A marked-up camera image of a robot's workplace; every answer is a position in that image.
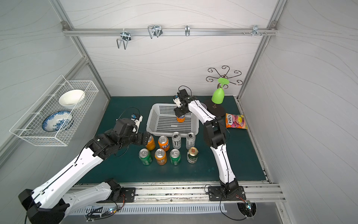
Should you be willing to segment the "green Sprite can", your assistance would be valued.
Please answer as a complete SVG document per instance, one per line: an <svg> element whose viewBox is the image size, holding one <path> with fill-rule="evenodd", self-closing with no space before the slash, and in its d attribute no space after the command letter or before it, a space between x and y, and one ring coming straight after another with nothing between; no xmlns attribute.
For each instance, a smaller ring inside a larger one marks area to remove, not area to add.
<svg viewBox="0 0 358 224"><path fill-rule="evenodd" d="M170 161L171 164L177 166L181 162L181 154L178 149L172 149L170 152Z"/></svg>
<svg viewBox="0 0 358 224"><path fill-rule="evenodd" d="M139 151L139 158L146 166L150 165L153 161L150 151L146 148L143 148Z"/></svg>

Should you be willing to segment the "black scroll wall hook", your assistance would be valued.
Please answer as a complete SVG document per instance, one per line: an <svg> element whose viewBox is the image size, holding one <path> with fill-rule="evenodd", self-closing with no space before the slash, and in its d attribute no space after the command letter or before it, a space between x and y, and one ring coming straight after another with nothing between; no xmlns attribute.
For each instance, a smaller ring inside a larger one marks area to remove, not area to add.
<svg viewBox="0 0 358 224"><path fill-rule="evenodd" d="M206 81L209 83L217 81L218 82L217 88L222 88L224 90L228 89L229 85L235 85L235 86L243 85L243 81L238 79L242 75L242 72L240 70L234 70L233 74L230 75L229 66L223 65L221 69L223 70L223 73L218 72L216 68L213 67L208 68L209 73L215 73L217 76L215 77L213 75L209 75L206 77Z"/></svg>

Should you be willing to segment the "orange Fanta can back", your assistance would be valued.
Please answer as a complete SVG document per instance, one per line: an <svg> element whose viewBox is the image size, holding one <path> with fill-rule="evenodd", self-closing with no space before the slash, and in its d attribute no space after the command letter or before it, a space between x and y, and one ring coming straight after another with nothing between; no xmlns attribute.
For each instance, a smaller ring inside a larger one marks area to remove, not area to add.
<svg viewBox="0 0 358 224"><path fill-rule="evenodd" d="M179 123L183 123L183 122L185 121L185 119L186 119L185 115L182 115L182 116L180 116L180 117L177 117L177 121L178 121Z"/></svg>

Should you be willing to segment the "double metal hook left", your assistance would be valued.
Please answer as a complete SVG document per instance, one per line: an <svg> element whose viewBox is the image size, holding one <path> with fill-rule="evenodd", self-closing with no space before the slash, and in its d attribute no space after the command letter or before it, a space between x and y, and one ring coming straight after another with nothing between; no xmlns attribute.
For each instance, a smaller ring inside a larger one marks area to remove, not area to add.
<svg viewBox="0 0 358 224"><path fill-rule="evenodd" d="M117 48L119 49L123 46L124 49L127 49L128 43L131 40L130 33L123 31L120 33L120 37L116 40L117 41Z"/></svg>

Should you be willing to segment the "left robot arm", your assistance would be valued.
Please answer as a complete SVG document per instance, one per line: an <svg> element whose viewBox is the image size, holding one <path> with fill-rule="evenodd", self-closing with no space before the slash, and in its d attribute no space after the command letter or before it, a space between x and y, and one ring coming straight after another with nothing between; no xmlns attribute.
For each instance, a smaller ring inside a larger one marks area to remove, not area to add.
<svg viewBox="0 0 358 224"><path fill-rule="evenodd" d="M89 171L130 144L146 146L149 132L129 135L106 132L90 140L66 167L35 189L25 189L18 196L32 224L59 224L71 212L91 203L122 196L122 187L113 179L75 193L68 191Z"/></svg>

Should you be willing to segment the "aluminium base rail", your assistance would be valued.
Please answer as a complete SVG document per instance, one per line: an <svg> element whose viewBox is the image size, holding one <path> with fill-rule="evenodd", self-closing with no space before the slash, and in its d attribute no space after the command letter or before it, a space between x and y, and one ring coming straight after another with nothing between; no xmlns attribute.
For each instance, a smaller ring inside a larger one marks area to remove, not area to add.
<svg viewBox="0 0 358 224"><path fill-rule="evenodd" d="M253 203L281 203L286 198L279 184L268 181L239 182L240 193ZM134 204L183 204L212 203L208 194L210 186L219 182L146 182L121 183L124 188L135 188Z"/></svg>

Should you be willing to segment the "white Monster can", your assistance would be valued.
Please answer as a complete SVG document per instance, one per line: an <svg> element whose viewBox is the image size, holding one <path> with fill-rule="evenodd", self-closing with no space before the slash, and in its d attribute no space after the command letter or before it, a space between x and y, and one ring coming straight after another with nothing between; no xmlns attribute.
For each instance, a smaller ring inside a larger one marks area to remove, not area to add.
<svg viewBox="0 0 358 224"><path fill-rule="evenodd" d="M181 134L179 132L174 132L172 134L172 145L173 149L181 148Z"/></svg>
<svg viewBox="0 0 358 224"><path fill-rule="evenodd" d="M186 135L186 149L189 150L192 147L195 147L196 136L194 133L188 133Z"/></svg>

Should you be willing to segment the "green lamp with dark base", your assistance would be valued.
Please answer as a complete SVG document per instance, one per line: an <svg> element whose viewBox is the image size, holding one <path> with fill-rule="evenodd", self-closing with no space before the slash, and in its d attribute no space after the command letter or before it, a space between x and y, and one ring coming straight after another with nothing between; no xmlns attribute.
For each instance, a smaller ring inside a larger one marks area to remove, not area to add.
<svg viewBox="0 0 358 224"><path fill-rule="evenodd" d="M226 114L226 111L221 104L225 97L224 86L227 86L228 84L228 79L222 77L218 78L217 89L214 91L211 100L206 100L204 103L207 106L207 110L215 117L224 117Z"/></svg>

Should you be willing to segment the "orange soda can back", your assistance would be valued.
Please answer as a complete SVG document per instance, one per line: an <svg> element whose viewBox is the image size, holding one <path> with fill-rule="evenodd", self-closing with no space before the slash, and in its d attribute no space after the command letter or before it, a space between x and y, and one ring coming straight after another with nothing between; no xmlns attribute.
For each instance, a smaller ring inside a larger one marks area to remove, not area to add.
<svg viewBox="0 0 358 224"><path fill-rule="evenodd" d="M167 154L166 151L164 149L157 149L155 152L155 158L157 161L157 164L160 166L163 166L167 163Z"/></svg>

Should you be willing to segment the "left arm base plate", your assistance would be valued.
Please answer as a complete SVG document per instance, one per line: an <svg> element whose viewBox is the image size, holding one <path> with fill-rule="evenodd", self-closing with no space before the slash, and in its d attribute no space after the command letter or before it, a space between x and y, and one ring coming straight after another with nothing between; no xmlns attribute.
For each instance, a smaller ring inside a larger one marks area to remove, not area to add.
<svg viewBox="0 0 358 224"><path fill-rule="evenodd" d="M110 194L108 199L98 201L97 203L110 203L110 202L125 202L133 203L135 200L136 188L121 188L115 189L113 193Z"/></svg>

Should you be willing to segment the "orange fanta can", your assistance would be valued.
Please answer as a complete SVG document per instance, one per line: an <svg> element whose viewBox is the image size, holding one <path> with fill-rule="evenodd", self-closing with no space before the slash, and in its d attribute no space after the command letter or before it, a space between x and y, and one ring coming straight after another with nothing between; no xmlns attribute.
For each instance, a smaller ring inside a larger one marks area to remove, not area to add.
<svg viewBox="0 0 358 224"><path fill-rule="evenodd" d="M180 117L177 117L177 121L178 121L179 123L183 123L183 122L185 121L185 119L186 119L185 115L182 115L182 116L180 116Z"/></svg>
<svg viewBox="0 0 358 224"><path fill-rule="evenodd" d="M160 136L158 144L161 149L167 152L170 149L169 139L166 136Z"/></svg>

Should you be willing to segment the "Fox's candy bag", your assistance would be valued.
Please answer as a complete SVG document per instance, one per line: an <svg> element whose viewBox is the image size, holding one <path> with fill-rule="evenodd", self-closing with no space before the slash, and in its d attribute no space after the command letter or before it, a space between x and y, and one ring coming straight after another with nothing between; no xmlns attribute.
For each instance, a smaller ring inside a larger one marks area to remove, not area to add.
<svg viewBox="0 0 358 224"><path fill-rule="evenodd" d="M226 114L226 128L247 129L247 122L244 115Z"/></svg>

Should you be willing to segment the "orange soda can yellow band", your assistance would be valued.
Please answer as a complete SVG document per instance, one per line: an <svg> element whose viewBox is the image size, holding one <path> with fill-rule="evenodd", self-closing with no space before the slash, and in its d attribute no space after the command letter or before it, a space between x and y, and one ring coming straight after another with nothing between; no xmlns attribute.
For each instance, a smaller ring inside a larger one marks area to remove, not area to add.
<svg viewBox="0 0 358 224"><path fill-rule="evenodd" d="M153 136L151 135L148 139L148 143L146 145L146 148L149 150L149 151L152 151L154 150L156 147L156 144L155 144L155 140L153 138Z"/></svg>

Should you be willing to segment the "white bowl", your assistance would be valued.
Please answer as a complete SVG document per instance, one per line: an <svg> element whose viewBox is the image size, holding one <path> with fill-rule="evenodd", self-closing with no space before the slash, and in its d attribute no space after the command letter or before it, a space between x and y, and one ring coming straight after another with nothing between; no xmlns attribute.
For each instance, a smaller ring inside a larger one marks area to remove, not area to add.
<svg viewBox="0 0 358 224"><path fill-rule="evenodd" d="M58 100L59 104L66 109L80 108L84 104L85 92L82 90L71 90L64 93Z"/></svg>

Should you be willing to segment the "metal rail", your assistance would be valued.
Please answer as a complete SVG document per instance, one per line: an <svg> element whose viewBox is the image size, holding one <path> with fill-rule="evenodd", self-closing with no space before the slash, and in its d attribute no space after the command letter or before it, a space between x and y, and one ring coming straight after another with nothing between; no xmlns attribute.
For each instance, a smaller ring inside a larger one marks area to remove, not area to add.
<svg viewBox="0 0 358 224"><path fill-rule="evenodd" d="M278 30L259 28L261 31L267 32L267 35L276 35ZM185 28L178 29L165 29L162 28L163 34L161 36L185 36ZM192 28L190 27L190 36L250 36L244 35L243 32L250 32L252 28ZM126 31L130 33L131 37L149 37L147 29L70 29L64 30L66 36L116 36L119 37L120 33Z"/></svg>

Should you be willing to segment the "white perforated plastic basket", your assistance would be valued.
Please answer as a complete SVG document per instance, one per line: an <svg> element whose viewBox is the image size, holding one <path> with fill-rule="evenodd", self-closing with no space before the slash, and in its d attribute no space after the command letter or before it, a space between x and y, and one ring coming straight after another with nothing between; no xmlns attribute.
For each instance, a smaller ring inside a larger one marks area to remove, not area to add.
<svg viewBox="0 0 358 224"><path fill-rule="evenodd" d="M171 137L174 132L184 138L188 133L199 132L199 119L192 113L185 115L183 122L178 122L174 113L175 104L154 104L150 110L146 130L154 136Z"/></svg>

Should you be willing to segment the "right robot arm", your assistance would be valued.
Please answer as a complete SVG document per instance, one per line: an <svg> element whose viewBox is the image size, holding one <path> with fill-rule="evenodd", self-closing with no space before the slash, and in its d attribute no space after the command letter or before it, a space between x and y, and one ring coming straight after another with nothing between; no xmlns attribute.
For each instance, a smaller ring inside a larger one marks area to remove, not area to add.
<svg viewBox="0 0 358 224"><path fill-rule="evenodd" d="M204 141L212 150L218 167L221 192L226 197L235 194L239 189L239 184L227 154L227 135L223 119L211 114L195 96L175 95L173 102L177 106L174 109L177 117L192 113L203 124Z"/></svg>

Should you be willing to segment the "metal hook middle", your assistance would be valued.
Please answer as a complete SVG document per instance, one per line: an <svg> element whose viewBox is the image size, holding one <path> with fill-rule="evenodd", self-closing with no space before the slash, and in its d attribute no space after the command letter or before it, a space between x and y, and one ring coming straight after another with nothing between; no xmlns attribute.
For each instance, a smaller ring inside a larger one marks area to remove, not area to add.
<svg viewBox="0 0 358 224"><path fill-rule="evenodd" d="M147 30L151 39L154 37L160 37L163 34L163 30L160 25L150 25L147 27Z"/></svg>

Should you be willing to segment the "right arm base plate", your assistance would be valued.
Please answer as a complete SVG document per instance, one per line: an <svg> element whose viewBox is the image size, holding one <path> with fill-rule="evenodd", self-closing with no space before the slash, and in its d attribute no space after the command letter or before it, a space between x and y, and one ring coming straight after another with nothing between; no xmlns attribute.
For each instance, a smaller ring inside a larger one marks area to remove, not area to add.
<svg viewBox="0 0 358 224"><path fill-rule="evenodd" d="M238 186L234 190L224 190L222 186L205 186L204 191L209 196L210 201L246 201L246 193L243 186Z"/></svg>

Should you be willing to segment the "green gold-top can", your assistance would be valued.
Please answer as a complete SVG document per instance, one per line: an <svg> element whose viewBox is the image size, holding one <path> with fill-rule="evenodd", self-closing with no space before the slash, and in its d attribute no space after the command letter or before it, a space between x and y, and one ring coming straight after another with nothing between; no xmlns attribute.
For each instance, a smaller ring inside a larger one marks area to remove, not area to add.
<svg viewBox="0 0 358 224"><path fill-rule="evenodd" d="M198 149L195 147L191 147L187 152L187 161L191 164L194 164L198 160Z"/></svg>

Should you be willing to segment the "orange Fanta can front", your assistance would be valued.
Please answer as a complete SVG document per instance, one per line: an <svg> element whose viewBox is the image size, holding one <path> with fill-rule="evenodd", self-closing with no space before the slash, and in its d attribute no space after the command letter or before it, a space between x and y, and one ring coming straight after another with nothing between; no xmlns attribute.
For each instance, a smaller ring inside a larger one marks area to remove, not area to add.
<svg viewBox="0 0 358 224"><path fill-rule="evenodd" d="M170 149L169 139L166 136L160 136L158 144L161 149L167 152Z"/></svg>

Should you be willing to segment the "blue patterned plate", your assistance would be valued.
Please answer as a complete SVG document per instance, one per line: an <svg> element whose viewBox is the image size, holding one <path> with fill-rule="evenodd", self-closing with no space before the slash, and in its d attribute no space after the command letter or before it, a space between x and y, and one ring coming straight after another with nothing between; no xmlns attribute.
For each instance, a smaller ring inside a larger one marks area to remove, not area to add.
<svg viewBox="0 0 358 224"><path fill-rule="evenodd" d="M69 128L73 121L70 111L58 111L48 116L42 123L42 129L46 132L58 132Z"/></svg>

